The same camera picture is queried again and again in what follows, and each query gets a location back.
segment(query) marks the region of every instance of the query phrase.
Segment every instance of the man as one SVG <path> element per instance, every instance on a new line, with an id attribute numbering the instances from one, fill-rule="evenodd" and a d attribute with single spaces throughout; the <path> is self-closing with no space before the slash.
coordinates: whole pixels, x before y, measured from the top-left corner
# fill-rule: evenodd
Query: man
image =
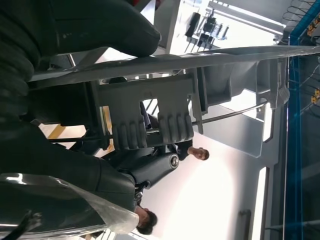
<path id="1" fill-rule="evenodd" d="M 148 115 L 152 128 L 159 128 L 159 123 L 158 122 L 158 119 L 156 117 L 150 114 Z M 177 153 L 180 161 L 183 161 L 189 155 L 193 155 L 196 159 L 202 161 L 207 160 L 210 156 L 209 151 L 208 151 L 207 149 L 203 149 L 202 147 L 193 147 L 192 139 L 188 141 L 177 142 L 175 144 L 170 144 L 168 145 L 168 148 L 172 153 Z"/>

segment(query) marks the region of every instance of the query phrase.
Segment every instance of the black leather seat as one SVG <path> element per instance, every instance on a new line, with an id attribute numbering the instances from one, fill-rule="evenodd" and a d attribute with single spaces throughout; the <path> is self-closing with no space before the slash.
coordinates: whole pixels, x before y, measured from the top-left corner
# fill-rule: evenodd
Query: black leather seat
<path id="1" fill-rule="evenodd" d="M 23 26 L 42 57 L 100 47 L 146 57 L 161 40 L 160 33 L 125 0 L 3 0 L 0 11 Z"/>

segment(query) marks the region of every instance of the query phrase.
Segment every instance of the white wall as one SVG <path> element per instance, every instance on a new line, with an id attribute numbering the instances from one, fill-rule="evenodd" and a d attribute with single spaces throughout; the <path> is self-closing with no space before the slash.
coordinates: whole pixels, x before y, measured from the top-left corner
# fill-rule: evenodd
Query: white wall
<path id="1" fill-rule="evenodd" d="M 153 236 L 163 240 L 242 239 L 245 219 L 239 219 L 238 213 L 251 209 L 252 226 L 263 164 L 195 134 L 193 145 L 209 150 L 209 159 L 202 162 L 189 156 L 177 170 L 144 192 L 141 205 L 158 217 Z"/>

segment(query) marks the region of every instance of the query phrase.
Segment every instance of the gray metal bracket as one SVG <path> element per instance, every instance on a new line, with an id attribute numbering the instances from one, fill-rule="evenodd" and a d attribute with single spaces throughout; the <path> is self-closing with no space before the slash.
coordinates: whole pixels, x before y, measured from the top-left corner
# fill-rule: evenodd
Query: gray metal bracket
<path id="1" fill-rule="evenodd" d="M 98 101 L 109 106 L 115 149 L 137 149 L 189 140 L 193 129 L 188 96 L 195 93 L 193 74 L 100 85 Z M 158 99 L 159 133 L 146 135 L 140 101 Z"/>

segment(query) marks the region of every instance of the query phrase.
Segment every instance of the cable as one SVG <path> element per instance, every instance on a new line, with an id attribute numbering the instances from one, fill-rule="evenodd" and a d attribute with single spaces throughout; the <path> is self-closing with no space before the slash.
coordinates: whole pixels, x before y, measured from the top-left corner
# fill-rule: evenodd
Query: cable
<path id="1" fill-rule="evenodd" d="M 310 79 L 318 68 L 319 67 L 319 65 L 317 65 L 313 72 L 309 75 L 309 77 L 307 77 L 306 80 L 303 81 L 299 87 L 301 87 L 302 85 L 303 85 L 304 83 L 306 83 L 306 81 L 308 81 L 309 79 Z"/>
<path id="2" fill-rule="evenodd" d="M 298 7 L 298 6 L 295 6 L 294 5 L 294 1 L 298 1 L 300 3 L 306 3 L 308 5 L 309 5 L 310 7 L 314 4 L 314 2 L 310 2 L 310 1 L 304 1 L 304 0 L 292 0 L 290 3 L 290 6 L 287 8 L 286 12 L 285 12 L 282 15 L 282 20 L 285 20 L 285 21 L 288 21 L 288 22 L 295 22 L 295 23 L 298 23 L 300 22 L 303 16 L 307 15 L 308 16 L 308 10 L 309 8 L 303 8 L 303 7 Z M 300 18 L 299 20 L 297 19 L 293 19 L 293 16 L 287 16 L 288 14 L 291 14 L 293 16 L 296 16 Z M 295 25 L 292 25 L 292 26 L 289 26 L 287 24 L 287 27 L 294 27 Z"/>

